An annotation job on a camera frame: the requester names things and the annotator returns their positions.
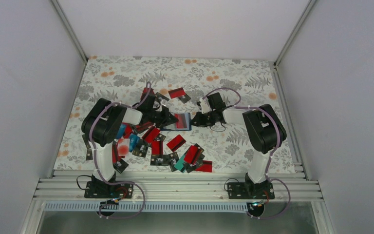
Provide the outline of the red card front edge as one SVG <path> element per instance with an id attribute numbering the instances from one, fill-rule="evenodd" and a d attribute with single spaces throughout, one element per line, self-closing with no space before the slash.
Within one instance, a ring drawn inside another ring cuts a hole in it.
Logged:
<path id="1" fill-rule="evenodd" d="M 177 118 L 177 122 L 175 123 L 175 130 L 185 131 L 189 129 L 188 113 L 176 113 L 174 114 L 174 116 Z"/>

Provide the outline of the blue card holder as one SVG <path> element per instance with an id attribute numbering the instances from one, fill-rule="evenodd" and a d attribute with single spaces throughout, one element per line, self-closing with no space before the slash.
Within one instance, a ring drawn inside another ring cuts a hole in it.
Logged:
<path id="1" fill-rule="evenodd" d="M 191 131 L 190 113 L 173 113 L 177 118 L 174 124 L 160 128 L 161 131 Z"/>

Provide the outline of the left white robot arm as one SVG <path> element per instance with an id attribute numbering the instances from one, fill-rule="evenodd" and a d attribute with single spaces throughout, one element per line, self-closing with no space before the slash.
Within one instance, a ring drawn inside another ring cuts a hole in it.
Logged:
<path id="1" fill-rule="evenodd" d="M 116 184 L 111 181 L 115 175 L 112 162 L 112 143 L 122 124 L 143 125 L 151 123 L 156 128 L 178 122 L 168 107 L 154 106 L 156 97 L 145 95 L 134 106 L 111 102 L 100 98 L 84 118 L 81 131 L 91 145 L 95 169 L 93 176 L 100 180 L 96 190 L 103 197 L 110 197 L 116 191 Z"/>

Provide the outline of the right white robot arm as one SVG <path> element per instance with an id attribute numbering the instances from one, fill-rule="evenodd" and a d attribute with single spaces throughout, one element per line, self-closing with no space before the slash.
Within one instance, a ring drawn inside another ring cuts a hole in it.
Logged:
<path id="1" fill-rule="evenodd" d="M 245 174 L 244 192 L 249 198 L 257 198 L 263 192 L 263 185 L 269 182 L 273 154 L 287 138 L 276 112 L 269 104 L 259 107 L 227 105 L 218 92 L 199 99 L 197 105 L 200 111 L 192 120 L 194 126 L 212 127 L 215 123 L 245 126 L 256 153 Z"/>

